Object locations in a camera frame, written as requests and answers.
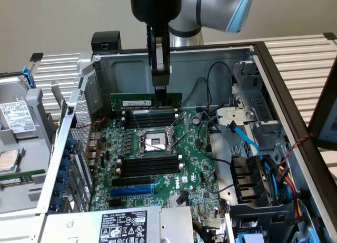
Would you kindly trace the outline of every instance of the power supply label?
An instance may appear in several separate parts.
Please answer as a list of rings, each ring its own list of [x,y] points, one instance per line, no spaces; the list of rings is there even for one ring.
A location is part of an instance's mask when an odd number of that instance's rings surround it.
[[[145,243],[147,211],[102,215],[99,243]]]
[[[14,133],[35,131],[34,122],[25,101],[0,104],[2,114]]]

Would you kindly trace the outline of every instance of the green circuit board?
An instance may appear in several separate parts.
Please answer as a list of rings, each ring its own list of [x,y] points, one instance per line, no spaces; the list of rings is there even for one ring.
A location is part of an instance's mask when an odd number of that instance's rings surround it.
[[[195,146],[199,127],[192,124],[192,119],[195,116],[200,118],[201,114],[195,111],[187,111],[187,116],[189,119],[189,133],[175,148],[176,152],[183,156],[184,168],[180,173],[152,176],[152,183],[159,183],[155,188],[154,194],[123,196],[121,197],[121,208],[145,206],[173,207],[176,205],[176,199],[181,192],[186,190],[189,192],[192,218],[200,220],[204,225],[218,227],[220,216],[214,215],[215,207],[220,210],[218,195],[207,192],[200,178],[200,173],[203,172],[204,179],[207,179],[214,169],[214,162],[206,158]],[[136,154],[139,151],[137,132],[139,130],[124,130],[118,125],[118,122],[119,119],[110,119],[105,122],[100,130],[102,135],[106,137],[103,150],[110,151],[110,159],[105,161],[103,168],[101,167],[100,160],[96,159],[93,170],[94,193],[91,211],[114,209],[109,207],[109,200],[111,199],[110,190],[112,188],[112,180],[119,177],[116,174],[118,141],[123,140],[123,151],[125,151],[127,145],[129,146],[130,155],[126,157],[127,159],[137,158]],[[175,141],[185,134],[186,129],[183,117],[175,124],[174,132]],[[207,142],[206,132],[207,129],[205,125],[201,129],[200,135],[200,140],[203,142],[204,148]],[[131,145],[130,142],[126,144],[126,139],[130,140],[130,137]],[[152,152],[151,155],[153,156],[156,153],[160,154],[163,152]],[[213,177],[211,177],[209,181],[209,186],[214,191],[218,190],[217,183]]]

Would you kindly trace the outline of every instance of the mesh panel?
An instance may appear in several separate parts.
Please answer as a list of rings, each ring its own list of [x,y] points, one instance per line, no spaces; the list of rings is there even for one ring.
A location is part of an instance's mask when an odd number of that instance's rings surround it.
[[[88,110],[88,106],[86,103],[86,99],[85,99],[85,95],[84,92],[80,92],[80,95],[78,97],[77,100],[77,104],[76,104],[76,119],[77,119],[77,125],[76,127],[82,127],[82,126],[86,126],[88,124],[91,124],[91,118],[89,115],[89,110]],[[80,153],[81,153],[81,158],[86,160],[86,149],[87,149],[87,145],[88,145],[88,141],[89,141],[89,137],[90,137],[90,128],[91,126],[88,125],[84,128],[80,128],[80,129],[71,129],[71,133],[74,139],[76,140],[80,140],[83,149],[80,149]],[[87,161],[85,161],[84,163],[84,168],[85,171],[87,173],[88,176],[91,176],[89,167],[88,167],[88,163]],[[89,189],[93,189],[93,182],[91,177],[89,177]]]

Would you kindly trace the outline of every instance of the yellow wire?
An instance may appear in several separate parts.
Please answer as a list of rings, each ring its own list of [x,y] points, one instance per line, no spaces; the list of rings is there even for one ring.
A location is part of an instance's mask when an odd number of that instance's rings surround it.
[[[294,184],[294,181],[293,181],[293,178],[291,178],[291,175],[290,175],[290,173],[288,172],[288,178],[292,181],[292,183]],[[299,210],[299,214],[300,214],[300,216],[302,215],[302,212],[301,212],[301,208],[300,208],[300,203],[299,203],[299,200],[297,199],[297,207],[298,207],[298,210]]]

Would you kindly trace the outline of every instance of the chip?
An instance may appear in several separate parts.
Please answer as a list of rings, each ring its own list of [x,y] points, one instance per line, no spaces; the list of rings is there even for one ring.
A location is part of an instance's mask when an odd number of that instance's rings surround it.
[[[210,198],[210,194],[208,192],[204,192],[204,198]]]

